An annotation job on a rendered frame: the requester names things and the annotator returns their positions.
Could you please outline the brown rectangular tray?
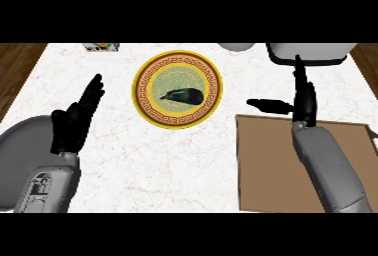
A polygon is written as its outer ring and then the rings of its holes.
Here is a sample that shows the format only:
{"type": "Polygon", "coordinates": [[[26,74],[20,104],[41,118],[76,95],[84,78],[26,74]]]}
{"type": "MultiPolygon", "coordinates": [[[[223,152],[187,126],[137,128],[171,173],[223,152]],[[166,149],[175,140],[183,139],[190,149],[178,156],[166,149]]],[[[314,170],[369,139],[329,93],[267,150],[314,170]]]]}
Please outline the brown rectangular tray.
{"type": "MultiPolygon", "coordinates": [[[[378,213],[378,132],[360,123],[320,121],[360,178],[378,213]]],[[[239,209],[255,212],[313,212],[323,207],[292,146],[288,118],[236,117],[239,209]]]]}

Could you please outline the pale grey round bowl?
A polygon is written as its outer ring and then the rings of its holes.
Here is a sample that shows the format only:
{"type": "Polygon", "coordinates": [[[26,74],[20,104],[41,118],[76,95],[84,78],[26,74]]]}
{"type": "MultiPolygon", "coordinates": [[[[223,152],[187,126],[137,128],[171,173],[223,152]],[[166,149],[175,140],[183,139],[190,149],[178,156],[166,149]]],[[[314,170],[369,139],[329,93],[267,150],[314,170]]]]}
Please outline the pale grey round bowl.
{"type": "Polygon", "coordinates": [[[252,43],[220,43],[220,46],[231,52],[242,52],[242,51],[246,51],[254,46],[254,44],[252,43]]]}

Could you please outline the white appliance with dark rim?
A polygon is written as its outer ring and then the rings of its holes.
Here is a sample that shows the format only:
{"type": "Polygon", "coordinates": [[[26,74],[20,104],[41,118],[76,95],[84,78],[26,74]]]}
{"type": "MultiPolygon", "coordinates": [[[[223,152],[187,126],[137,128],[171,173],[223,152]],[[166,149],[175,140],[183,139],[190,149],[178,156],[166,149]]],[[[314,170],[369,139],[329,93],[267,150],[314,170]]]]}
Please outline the white appliance with dark rim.
{"type": "Polygon", "coordinates": [[[277,65],[295,65],[299,56],[305,66],[339,65],[355,43],[267,43],[267,53],[277,65]]]}

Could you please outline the small colourful printed box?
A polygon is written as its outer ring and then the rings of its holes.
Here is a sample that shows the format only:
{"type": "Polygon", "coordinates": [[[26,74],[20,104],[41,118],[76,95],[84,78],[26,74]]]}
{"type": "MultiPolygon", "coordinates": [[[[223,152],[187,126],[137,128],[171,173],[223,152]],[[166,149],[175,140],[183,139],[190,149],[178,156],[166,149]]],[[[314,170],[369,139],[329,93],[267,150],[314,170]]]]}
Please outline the small colourful printed box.
{"type": "Polygon", "coordinates": [[[84,43],[82,47],[90,52],[116,52],[119,48],[118,43],[84,43]]]}

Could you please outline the dark purple eggplant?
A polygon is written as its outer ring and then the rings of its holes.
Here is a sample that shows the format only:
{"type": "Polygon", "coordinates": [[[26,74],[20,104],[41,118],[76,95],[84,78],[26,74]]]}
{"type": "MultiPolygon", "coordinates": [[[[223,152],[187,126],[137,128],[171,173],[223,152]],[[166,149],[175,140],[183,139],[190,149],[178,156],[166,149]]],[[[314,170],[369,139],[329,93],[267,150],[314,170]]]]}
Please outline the dark purple eggplant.
{"type": "Polygon", "coordinates": [[[203,101],[203,94],[195,88],[181,88],[168,91],[161,97],[161,100],[171,100],[190,105],[199,105],[203,101]]]}

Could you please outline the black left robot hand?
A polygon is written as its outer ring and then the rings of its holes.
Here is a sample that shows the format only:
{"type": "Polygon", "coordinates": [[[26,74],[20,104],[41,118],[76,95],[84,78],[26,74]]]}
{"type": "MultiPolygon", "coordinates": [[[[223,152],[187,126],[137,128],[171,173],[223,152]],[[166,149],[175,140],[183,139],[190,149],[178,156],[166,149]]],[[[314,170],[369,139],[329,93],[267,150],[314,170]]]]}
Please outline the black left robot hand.
{"type": "Polygon", "coordinates": [[[50,152],[53,154],[79,152],[103,94],[101,75],[96,74],[79,100],[69,105],[66,110],[51,112],[53,141],[50,152]]]}

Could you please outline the yellow patterned round plate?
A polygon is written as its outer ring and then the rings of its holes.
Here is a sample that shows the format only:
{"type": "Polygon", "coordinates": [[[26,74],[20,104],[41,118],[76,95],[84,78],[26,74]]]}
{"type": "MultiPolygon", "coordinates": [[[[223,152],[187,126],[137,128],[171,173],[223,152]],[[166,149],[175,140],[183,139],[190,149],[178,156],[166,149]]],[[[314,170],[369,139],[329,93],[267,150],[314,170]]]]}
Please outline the yellow patterned round plate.
{"type": "Polygon", "coordinates": [[[158,54],[138,68],[131,98],[146,121],[177,130],[209,117],[221,91],[221,76],[211,61],[195,52],[174,50],[158,54]]]}

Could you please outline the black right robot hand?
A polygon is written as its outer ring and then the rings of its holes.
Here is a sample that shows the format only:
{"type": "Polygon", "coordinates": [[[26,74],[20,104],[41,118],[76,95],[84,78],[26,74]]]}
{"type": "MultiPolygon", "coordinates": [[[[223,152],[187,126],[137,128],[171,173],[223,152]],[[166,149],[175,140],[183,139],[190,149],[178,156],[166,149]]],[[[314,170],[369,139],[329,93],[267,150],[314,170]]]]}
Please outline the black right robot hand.
{"type": "Polygon", "coordinates": [[[273,99],[248,99],[246,104],[264,113],[292,113],[292,121],[304,122],[307,127],[316,126],[317,101],[313,83],[307,80],[304,62],[295,56],[295,96],[293,104],[273,99]]]}

